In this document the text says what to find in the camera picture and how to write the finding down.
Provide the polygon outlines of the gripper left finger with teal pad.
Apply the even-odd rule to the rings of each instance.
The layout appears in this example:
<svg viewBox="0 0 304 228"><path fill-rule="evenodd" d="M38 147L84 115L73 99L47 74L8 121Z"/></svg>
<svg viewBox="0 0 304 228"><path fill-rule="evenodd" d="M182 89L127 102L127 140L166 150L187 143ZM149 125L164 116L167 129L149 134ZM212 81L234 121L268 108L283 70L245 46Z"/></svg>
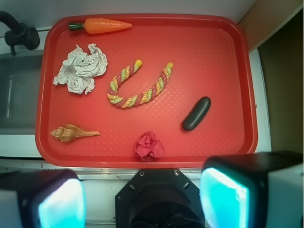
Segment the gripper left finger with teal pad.
<svg viewBox="0 0 304 228"><path fill-rule="evenodd" d="M2 228L83 228L85 219L85 188L74 171L1 174Z"/></svg>

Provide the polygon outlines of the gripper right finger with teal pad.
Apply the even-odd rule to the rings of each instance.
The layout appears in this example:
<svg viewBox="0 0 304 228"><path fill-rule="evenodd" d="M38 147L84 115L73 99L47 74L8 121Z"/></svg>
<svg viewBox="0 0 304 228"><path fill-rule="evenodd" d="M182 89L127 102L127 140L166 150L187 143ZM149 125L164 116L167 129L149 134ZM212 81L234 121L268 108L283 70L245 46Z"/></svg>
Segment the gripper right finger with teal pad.
<svg viewBox="0 0 304 228"><path fill-rule="evenodd" d="M301 228L304 156L291 151L213 156L199 196L212 228Z"/></svg>

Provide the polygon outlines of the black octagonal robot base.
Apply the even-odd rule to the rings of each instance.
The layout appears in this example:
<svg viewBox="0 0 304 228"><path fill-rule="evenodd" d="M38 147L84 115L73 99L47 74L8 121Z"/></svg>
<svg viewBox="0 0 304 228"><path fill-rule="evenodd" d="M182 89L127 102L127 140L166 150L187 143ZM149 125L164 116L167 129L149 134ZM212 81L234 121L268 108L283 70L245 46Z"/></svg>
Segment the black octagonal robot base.
<svg viewBox="0 0 304 228"><path fill-rule="evenodd" d="M115 196L118 228L203 228L200 190L178 169L139 170Z"/></svg>

